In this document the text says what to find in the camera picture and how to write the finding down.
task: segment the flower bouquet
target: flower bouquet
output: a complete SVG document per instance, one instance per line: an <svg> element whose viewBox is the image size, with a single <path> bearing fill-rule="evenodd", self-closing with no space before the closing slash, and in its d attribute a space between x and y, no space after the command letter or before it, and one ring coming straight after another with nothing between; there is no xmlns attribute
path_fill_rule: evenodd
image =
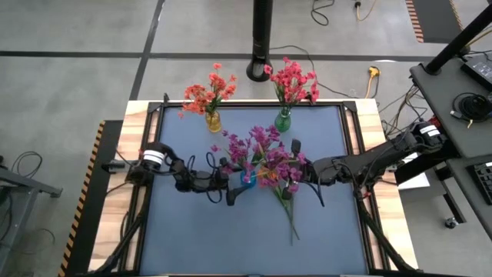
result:
<svg viewBox="0 0 492 277"><path fill-rule="evenodd" d="M222 99L229 99L236 91L236 85L232 84L236 81L236 76L231 75L229 82L226 82L218 74L218 69L221 67L221 64L215 63L215 72L208 75L210 90L207 90L203 85L192 85L184 91L184 99L192 100L192 102L184 103L182 110L205 115L205 121L210 132L221 131L221 116L217 112L217 107ZM182 112L179 112L178 115L183 118Z"/></svg>
<svg viewBox="0 0 492 277"><path fill-rule="evenodd" d="M275 94L281 105L275 127L278 131L285 132L291 127L291 109L300 100L309 97L312 102L320 96L317 90L316 73L309 72L302 75L301 66L296 62L291 62L287 57L284 58L285 68L272 74L272 68L269 65L264 66L265 73L270 75L270 80L274 83ZM306 91L309 80L314 80L311 84L310 91Z"/></svg>
<svg viewBox="0 0 492 277"><path fill-rule="evenodd" d="M225 130L222 135L228 138L229 145L225 151L231 160L223 170L231 174L233 168L240 167L243 170L242 185L253 186L259 180L261 188L270 189L284 208L293 234L299 239L293 219L294 197L285 200L282 193L284 189L291 194L298 190L297 182L301 180L302 172L296 165L306 163L304 155L299 153L293 156L287 153L284 144L280 142L280 132L273 125L266 129L253 127L249 132L250 137L246 139L239 139L237 135ZM221 149L213 145L211 150L217 152Z"/></svg>

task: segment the concrete floor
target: concrete floor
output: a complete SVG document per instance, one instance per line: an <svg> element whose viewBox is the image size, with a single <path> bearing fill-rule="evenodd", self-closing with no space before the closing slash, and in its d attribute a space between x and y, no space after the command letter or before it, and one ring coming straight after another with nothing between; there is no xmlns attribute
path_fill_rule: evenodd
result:
<svg viewBox="0 0 492 277"><path fill-rule="evenodd" d="M363 11L368 8L364 1ZM142 52L157 0L0 0L0 51ZM456 0L464 25L483 8L486 0ZM415 40L403 0L380 0L365 22L354 19L352 1L337 1L324 13L328 27L314 23L311 1L274 3L271 46L297 45L312 54L331 55L435 55L444 45ZM250 53L252 0L167 0L161 13L153 52ZM474 46L488 50L492 36ZM295 48L272 51L300 53ZM35 272L56 275L73 220L81 181L98 123L122 119L137 72L139 58L20 58L0 57L0 154L10 165L23 151L35 150L44 164L36 179L62 187L59 199L41 195L28 223L23 245L39 249L37 255L13 253L12 275ZM184 88L204 82L213 62L224 73L238 75L236 98L273 98L270 83L255 83L244 74L246 60L151 59L138 99L182 97ZM367 68L382 71L380 107L404 94L411 85L409 68L416 62L314 61L320 82L354 97L363 97ZM311 68L309 62L301 62ZM339 98L322 90L323 98ZM414 100L426 106L425 101ZM398 104L381 113L389 120ZM399 126L415 118L406 108ZM443 199L406 201L404 208L417 260L430 272L489 276L492 242L455 184L467 224L450 231L442 220L450 216ZM56 243L35 230L54 232ZM27 239L33 235L38 239Z"/></svg>

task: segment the black cylinder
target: black cylinder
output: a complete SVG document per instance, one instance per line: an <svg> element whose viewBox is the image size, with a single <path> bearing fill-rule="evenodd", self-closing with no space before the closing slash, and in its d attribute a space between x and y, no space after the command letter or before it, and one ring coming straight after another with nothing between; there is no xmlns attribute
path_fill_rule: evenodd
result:
<svg viewBox="0 0 492 277"><path fill-rule="evenodd" d="M492 22L492 4L488 5L456 38L453 39L429 64L425 71L437 74L440 68Z"/></svg>
<svg viewBox="0 0 492 277"><path fill-rule="evenodd" d="M268 74L264 72L264 65L271 66L269 49L273 7L273 0L254 0L253 54L251 62L246 68L246 75L256 82L264 82L269 79Z"/></svg>

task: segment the black metal frame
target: black metal frame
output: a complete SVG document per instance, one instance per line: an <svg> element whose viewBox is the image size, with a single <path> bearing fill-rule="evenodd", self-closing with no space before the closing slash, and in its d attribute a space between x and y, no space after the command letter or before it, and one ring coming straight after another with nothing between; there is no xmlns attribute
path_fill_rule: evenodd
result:
<svg viewBox="0 0 492 277"><path fill-rule="evenodd" d="M151 122L154 116L155 112L158 112L158 120L157 120L157 126L156 126L156 131L155 131L155 136L154 140L158 141L161 138L161 128L162 128L162 123L165 118L165 109L166 108L176 108L176 107L181 107L182 102L169 102L167 96L165 96L164 103L163 102L149 102L148 104L148 110L147 110L147 117L145 119L145 127L144 127L144 133L142 136L141 140L141 148L144 149L145 146L147 145L148 139L149 139L149 134L150 134L150 128L151 128ZM230 108L230 107L279 107L278 102L222 102L221 106ZM309 102L301 102L298 104L298 106L312 106ZM341 127L342 131L344 133L344 141L345 141L345 147L348 155L353 155L354 150L353 150L353 145L351 142L351 134L350 130L348 129L348 123L347 123L347 114L346 111L350 111L352 114L352 119L354 122L354 131L355 135L357 138L357 146L360 149L361 152L364 151L364 142L362 139L362 132L361 132L361 126L360 122L358 120L358 114L357 114L357 108L355 105L354 101L346 101L346 102L319 102L315 106L334 106L338 107L338 110L340 112L340 118L341 118ZM152 186L153 183L151 182L150 185L148 185L145 189L145 195L144 195L144 201L141 207L141 210L143 211L143 223L140 226L140 232L138 233L138 241L137 241L137 247L136 247L136 253L135 253L135 260L134 260L134 265L133 269L128 271L126 269L126 263L128 259L128 247L126 246L124 250L124 254L121 257L121 260L118 264L118 273L126 273L126 272L131 272L133 275L139 275L140 272L140 267L141 267L141 254L143 252L143 246L144 246L144 241L145 241L145 229L147 225L147 218L148 218L148 211L149 211L149 206L150 206L150 199L151 199L151 193L152 193ZM128 219L126 222L126 226L130 226L133 222L133 218L135 217L136 210L137 210L137 200L138 196L140 193L140 189L138 187L134 187L132 194L131 194L131 201L130 201L130 209L128 211ZM374 192L371 193L369 196L369 202L371 204L371 216L373 219L375 219L377 225L379 228L381 228L381 218L379 216L379 212L377 210L377 203L376 203L376 198L374 195ZM364 256L366 260L366 266L367 266L367 272L371 272L372 270L375 270L374 266L374 256L372 252L372 247L371 247L371 241L369 239L369 231L367 225L365 225L364 220L361 218L360 215L360 210L357 209L357 217L359 218L359 225L361 228L361 239L364 247ZM381 254L381 258L383 261L383 268L384 269L390 269L389 266L389 260L384 253L384 250L382 247L379 247L379 251Z"/></svg>

